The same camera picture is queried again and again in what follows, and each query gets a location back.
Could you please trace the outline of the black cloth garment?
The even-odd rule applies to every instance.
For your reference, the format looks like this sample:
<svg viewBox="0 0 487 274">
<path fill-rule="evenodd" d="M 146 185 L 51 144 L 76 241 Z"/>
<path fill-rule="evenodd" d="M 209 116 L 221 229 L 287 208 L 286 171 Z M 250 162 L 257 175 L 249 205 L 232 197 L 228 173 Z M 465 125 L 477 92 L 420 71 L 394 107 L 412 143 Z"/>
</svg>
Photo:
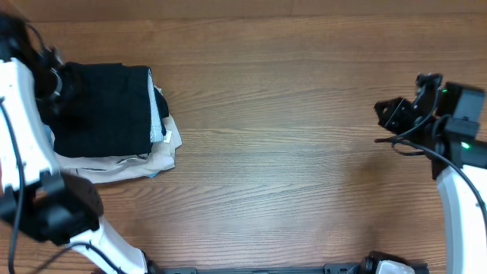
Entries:
<svg viewBox="0 0 487 274">
<path fill-rule="evenodd" d="M 167 134 L 169 110 L 144 65 L 82 65 L 69 62 L 74 76 L 55 112 L 43 122 L 54 135 L 53 149 L 67 158 L 147 155 Z"/>
</svg>

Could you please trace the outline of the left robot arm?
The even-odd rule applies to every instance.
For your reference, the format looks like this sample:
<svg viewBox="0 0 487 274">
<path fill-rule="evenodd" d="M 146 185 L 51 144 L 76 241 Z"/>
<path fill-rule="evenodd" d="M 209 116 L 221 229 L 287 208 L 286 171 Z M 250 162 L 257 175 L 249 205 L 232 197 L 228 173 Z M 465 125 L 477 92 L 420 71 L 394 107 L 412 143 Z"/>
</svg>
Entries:
<svg viewBox="0 0 487 274">
<path fill-rule="evenodd" d="M 83 93 L 80 75 L 54 49 L 34 47 L 33 26 L 1 15 L 1 218 L 11 228 L 8 271 L 18 237 L 74 250 L 105 273 L 156 273 L 147 254 L 107 221 L 93 183 L 64 172 L 44 120 L 56 118 Z"/>
</svg>

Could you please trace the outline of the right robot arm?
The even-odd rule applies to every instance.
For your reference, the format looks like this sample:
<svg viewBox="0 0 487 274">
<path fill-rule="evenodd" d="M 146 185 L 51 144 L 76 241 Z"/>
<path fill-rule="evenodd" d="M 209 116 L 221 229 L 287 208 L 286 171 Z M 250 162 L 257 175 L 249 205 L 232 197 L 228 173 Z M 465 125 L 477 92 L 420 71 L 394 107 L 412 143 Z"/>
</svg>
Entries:
<svg viewBox="0 0 487 274">
<path fill-rule="evenodd" d="M 485 91 L 420 74 L 414 101 L 397 97 L 376 102 L 383 138 L 392 148 L 412 148 L 410 157 L 431 162 L 444 209 L 448 273 L 486 271 L 486 143 L 477 140 Z"/>
</svg>

